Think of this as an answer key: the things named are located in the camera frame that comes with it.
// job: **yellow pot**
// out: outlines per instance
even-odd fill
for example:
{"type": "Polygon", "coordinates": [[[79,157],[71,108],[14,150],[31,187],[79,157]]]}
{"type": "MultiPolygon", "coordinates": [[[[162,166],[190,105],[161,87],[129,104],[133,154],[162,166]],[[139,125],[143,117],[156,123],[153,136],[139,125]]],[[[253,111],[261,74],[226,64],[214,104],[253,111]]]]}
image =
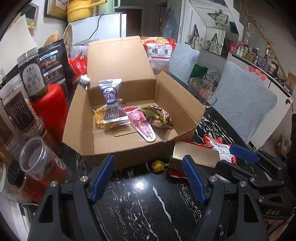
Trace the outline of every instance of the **yellow pot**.
{"type": "Polygon", "coordinates": [[[94,12],[93,8],[104,3],[107,3],[107,0],[102,0],[96,3],[92,3],[92,0],[71,1],[67,6],[68,23],[92,17],[94,12]]]}

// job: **open cardboard box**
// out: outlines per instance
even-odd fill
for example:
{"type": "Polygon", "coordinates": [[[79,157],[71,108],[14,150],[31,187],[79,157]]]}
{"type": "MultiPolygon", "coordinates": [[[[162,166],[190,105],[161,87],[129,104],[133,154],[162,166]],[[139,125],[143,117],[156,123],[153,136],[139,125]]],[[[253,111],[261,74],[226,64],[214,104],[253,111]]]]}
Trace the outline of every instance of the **open cardboard box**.
{"type": "Polygon", "coordinates": [[[79,85],[76,89],[63,142],[83,155],[91,167],[98,166],[108,153],[114,154],[116,169],[170,160],[175,140],[190,141],[205,112],[198,100],[164,72],[155,79],[138,36],[90,43],[87,75],[91,79],[88,90],[79,85]],[[123,105],[162,107],[170,113],[175,128],[154,128],[154,142],[146,142],[131,125],[97,131],[93,108],[105,104],[98,81],[119,78],[123,82],[118,98],[123,105]]]}

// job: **metal screw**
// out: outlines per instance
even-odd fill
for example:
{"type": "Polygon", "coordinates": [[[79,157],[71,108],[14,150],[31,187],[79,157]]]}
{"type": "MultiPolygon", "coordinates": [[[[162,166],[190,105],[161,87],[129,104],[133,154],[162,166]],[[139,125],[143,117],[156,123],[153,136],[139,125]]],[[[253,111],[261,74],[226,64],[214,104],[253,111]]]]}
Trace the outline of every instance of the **metal screw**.
{"type": "Polygon", "coordinates": [[[259,196],[259,201],[260,202],[264,202],[264,197],[263,196],[259,196]]]}
{"type": "Polygon", "coordinates": [[[218,178],[216,176],[210,176],[210,181],[211,182],[215,182],[217,180],[218,180],[218,178]]]}
{"type": "Polygon", "coordinates": [[[50,183],[50,186],[51,187],[55,187],[57,185],[57,181],[52,181],[51,183],[50,183]]]}
{"type": "Polygon", "coordinates": [[[82,182],[86,182],[88,179],[89,179],[88,176],[82,176],[82,177],[80,178],[80,181],[82,181],[82,182]]]}
{"type": "Polygon", "coordinates": [[[239,184],[242,186],[242,187],[246,187],[247,186],[247,183],[245,181],[240,181],[239,184]]]}

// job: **power cord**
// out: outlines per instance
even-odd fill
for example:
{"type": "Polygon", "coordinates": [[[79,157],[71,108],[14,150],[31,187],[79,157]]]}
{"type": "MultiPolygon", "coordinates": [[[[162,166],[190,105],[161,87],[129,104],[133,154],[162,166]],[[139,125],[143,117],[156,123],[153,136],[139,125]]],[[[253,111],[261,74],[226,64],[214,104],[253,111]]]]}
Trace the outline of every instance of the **power cord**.
{"type": "Polygon", "coordinates": [[[96,27],[96,30],[93,32],[93,34],[89,37],[89,39],[91,39],[91,37],[94,35],[94,33],[98,30],[99,28],[99,21],[100,21],[100,18],[101,16],[99,16],[99,19],[98,19],[98,26],[96,27]]]}

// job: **green snack wrapper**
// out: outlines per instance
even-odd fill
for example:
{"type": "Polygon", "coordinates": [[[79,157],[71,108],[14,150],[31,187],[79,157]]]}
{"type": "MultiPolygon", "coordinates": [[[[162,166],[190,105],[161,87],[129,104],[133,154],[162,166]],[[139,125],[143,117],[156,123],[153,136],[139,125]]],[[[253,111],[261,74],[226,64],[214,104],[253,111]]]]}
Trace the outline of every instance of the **green snack wrapper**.
{"type": "Polygon", "coordinates": [[[170,128],[174,129],[174,124],[170,118],[170,114],[165,111],[163,108],[148,105],[144,108],[140,109],[143,112],[147,122],[151,126],[155,126],[158,128],[170,128]]]}

